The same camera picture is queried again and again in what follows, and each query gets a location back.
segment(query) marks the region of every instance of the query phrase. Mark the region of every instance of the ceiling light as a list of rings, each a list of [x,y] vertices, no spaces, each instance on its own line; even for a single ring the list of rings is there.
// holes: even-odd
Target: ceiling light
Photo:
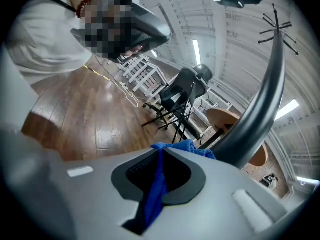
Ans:
[[[319,180],[316,180],[316,179],[302,178],[302,177],[296,177],[296,179],[298,181],[310,183],[310,184],[314,184],[314,185],[317,185],[319,183]]]
[[[194,52],[195,52],[196,64],[199,65],[199,64],[201,64],[201,58],[200,58],[198,40],[192,40],[192,42],[193,42],[193,47],[194,47]]]
[[[158,54],[154,50],[151,50],[151,52],[152,52],[154,57],[158,57]]]
[[[280,109],[278,113],[276,114],[276,117],[274,120],[278,120],[279,118],[282,118],[286,114],[290,113],[291,111],[295,110],[297,107],[299,107],[298,102],[294,99],[291,101],[288,105],[286,105],[284,108]]]

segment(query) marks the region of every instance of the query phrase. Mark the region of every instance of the round table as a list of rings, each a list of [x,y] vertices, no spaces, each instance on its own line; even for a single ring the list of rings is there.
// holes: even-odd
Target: round table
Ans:
[[[206,117],[216,133],[200,147],[201,149],[207,148],[219,137],[226,135],[240,118],[235,113],[221,108],[208,109],[206,111]],[[249,164],[260,167],[266,163],[267,159],[268,151],[266,145],[263,143],[259,150],[255,153],[254,157],[249,161]]]

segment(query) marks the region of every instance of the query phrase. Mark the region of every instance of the wooden floor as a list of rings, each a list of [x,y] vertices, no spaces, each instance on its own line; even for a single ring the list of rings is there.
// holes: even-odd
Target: wooden floor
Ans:
[[[89,66],[108,78],[125,82],[115,64]],[[145,149],[157,142],[171,143],[175,129],[157,130],[162,124],[141,127],[156,114],[135,108],[114,84],[81,68],[69,76],[55,76],[32,86],[39,99],[22,132],[45,148],[57,150],[65,161],[95,159]]]

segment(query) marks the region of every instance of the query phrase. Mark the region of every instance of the white arched ceiling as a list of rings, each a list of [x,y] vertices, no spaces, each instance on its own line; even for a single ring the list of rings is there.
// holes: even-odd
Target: white arched ceiling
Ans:
[[[257,93],[268,66],[273,42],[258,44],[258,40],[273,35],[259,33],[271,28],[262,17],[265,13],[273,19],[275,4],[279,22],[291,21],[293,25],[283,31],[297,44],[284,39],[299,51],[296,56],[285,47],[286,79],[280,108],[293,99],[300,106],[274,123],[271,133],[275,136],[269,139],[279,140],[281,144],[271,146],[284,148],[282,152],[288,155],[287,162],[296,175],[315,176],[320,169],[320,46],[292,0],[263,0],[243,9],[221,6],[212,0],[140,0],[140,4],[166,21],[172,31],[172,39],[157,49],[158,59],[178,69],[192,67],[196,64],[192,40],[198,40],[201,62],[214,75],[212,88],[240,111]],[[301,132],[295,122],[289,123],[289,118],[295,119]],[[312,166],[309,156],[314,161]]]

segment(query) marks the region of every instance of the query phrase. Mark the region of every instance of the bracelet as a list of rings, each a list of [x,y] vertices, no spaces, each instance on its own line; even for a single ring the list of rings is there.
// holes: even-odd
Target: bracelet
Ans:
[[[82,13],[84,12],[84,9],[91,3],[92,0],[83,0],[77,10],[76,10],[76,16],[80,19],[82,16]]]

